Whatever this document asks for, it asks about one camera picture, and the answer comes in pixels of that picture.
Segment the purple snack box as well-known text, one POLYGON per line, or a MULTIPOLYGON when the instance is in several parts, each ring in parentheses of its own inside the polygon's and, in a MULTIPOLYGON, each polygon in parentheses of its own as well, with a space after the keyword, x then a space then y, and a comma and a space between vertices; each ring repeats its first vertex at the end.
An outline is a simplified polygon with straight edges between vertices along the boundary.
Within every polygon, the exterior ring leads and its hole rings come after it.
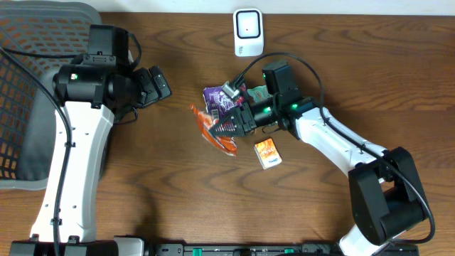
POLYGON ((222 91, 221 86, 204 88, 203 99, 206 112, 214 119, 222 119, 233 107, 240 106, 245 101, 243 96, 231 99, 222 91))

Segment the teal snack packet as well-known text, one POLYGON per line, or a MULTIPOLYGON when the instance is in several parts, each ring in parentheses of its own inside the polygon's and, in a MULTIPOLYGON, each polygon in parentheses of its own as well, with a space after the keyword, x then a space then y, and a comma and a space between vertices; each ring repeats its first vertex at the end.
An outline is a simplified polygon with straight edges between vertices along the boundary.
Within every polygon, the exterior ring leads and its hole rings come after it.
POLYGON ((266 85, 260 85, 252 89, 247 89, 247 94, 255 103, 267 100, 271 97, 266 85))

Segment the small orange snack packet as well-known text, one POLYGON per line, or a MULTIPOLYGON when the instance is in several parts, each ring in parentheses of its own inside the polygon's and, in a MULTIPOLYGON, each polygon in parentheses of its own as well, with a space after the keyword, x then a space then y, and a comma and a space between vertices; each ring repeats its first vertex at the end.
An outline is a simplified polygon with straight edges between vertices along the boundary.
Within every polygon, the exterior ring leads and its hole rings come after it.
POLYGON ((256 143, 254 149, 263 169, 270 169, 282 163, 282 158, 272 138, 256 143))

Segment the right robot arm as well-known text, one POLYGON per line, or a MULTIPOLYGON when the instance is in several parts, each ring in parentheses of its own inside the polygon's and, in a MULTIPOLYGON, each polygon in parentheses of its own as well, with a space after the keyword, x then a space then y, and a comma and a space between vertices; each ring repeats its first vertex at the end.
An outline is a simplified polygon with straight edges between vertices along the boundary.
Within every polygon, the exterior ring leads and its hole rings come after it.
POLYGON ((243 137, 276 122, 334 163, 347 177, 355 225, 338 241, 342 255, 417 255, 398 237, 430 217, 411 154, 373 144, 334 119, 310 97, 288 104, 266 100, 232 108, 209 132, 243 137))

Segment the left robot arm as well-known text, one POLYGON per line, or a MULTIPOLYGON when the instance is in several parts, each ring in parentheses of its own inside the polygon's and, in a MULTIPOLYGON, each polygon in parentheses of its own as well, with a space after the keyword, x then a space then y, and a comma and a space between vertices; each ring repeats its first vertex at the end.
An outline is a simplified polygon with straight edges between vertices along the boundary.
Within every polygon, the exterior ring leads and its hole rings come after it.
POLYGON ((64 65, 55 75, 59 99, 55 146, 45 197, 28 240, 10 255, 150 255, 145 239, 98 240, 96 192, 109 134, 126 111, 171 96, 160 67, 122 70, 113 65, 64 65))

